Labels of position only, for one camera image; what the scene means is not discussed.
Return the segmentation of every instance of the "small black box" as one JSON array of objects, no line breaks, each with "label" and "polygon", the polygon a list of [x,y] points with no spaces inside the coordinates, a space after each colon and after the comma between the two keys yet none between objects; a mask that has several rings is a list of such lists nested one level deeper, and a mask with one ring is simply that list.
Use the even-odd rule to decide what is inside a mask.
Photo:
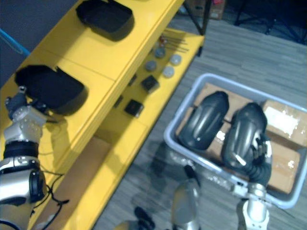
[{"label": "small black box", "polygon": [[148,93],[152,93],[160,87],[159,82],[153,77],[153,75],[150,75],[149,77],[145,78],[141,82],[141,85]]},{"label": "small black box", "polygon": [[125,111],[132,116],[139,117],[143,108],[144,105],[131,99],[128,105],[126,106]]}]

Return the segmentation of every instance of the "dark wall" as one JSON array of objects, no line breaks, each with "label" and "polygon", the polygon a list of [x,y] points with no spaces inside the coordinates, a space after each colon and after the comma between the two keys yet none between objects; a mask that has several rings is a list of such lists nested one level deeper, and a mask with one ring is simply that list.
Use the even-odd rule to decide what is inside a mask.
[{"label": "dark wall", "polygon": [[[77,0],[1,0],[1,29],[30,52]],[[0,86],[24,60],[0,39]]]}]

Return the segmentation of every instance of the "gray carpet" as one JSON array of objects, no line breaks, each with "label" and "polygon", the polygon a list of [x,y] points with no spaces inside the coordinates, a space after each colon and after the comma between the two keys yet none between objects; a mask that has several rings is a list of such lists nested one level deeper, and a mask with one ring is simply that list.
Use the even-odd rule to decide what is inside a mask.
[{"label": "gray carpet", "polygon": [[[185,16],[176,16],[172,27],[195,32]],[[135,206],[153,217],[156,229],[171,229],[170,208],[175,188],[186,179],[181,166],[169,157],[163,132],[194,80],[211,72],[274,94],[306,107],[306,47],[291,41],[210,20],[201,57],[196,57],[130,166],[94,230],[111,230],[124,220],[134,220]],[[201,177],[200,220],[203,230],[234,230],[238,198]],[[307,185],[296,206],[271,208],[270,230],[302,230],[307,226]]]}]

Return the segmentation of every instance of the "white label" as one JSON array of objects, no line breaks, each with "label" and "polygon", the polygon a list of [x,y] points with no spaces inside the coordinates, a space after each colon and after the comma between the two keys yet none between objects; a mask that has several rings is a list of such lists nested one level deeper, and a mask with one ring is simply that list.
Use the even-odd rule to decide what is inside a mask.
[{"label": "white label", "polygon": [[265,115],[268,119],[268,124],[273,126],[284,133],[287,133],[291,137],[293,130],[298,125],[298,120],[289,116],[285,113],[282,113],[272,107],[268,107],[265,110]]},{"label": "white label", "polygon": [[210,16],[212,18],[218,18],[219,17],[219,14],[218,13],[211,13]]}]

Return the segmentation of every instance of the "black container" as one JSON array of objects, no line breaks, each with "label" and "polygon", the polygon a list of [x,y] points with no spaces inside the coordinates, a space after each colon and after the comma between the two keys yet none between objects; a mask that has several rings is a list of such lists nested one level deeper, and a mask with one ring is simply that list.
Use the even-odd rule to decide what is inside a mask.
[{"label": "black container", "polygon": [[76,11],[82,23],[112,41],[126,37],[134,25],[132,10],[114,0],[83,1]]},{"label": "black container", "polygon": [[77,111],[87,98],[85,86],[57,67],[30,65],[16,72],[15,82],[27,88],[26,94],[43,103],[57,114],[70,115]]}]

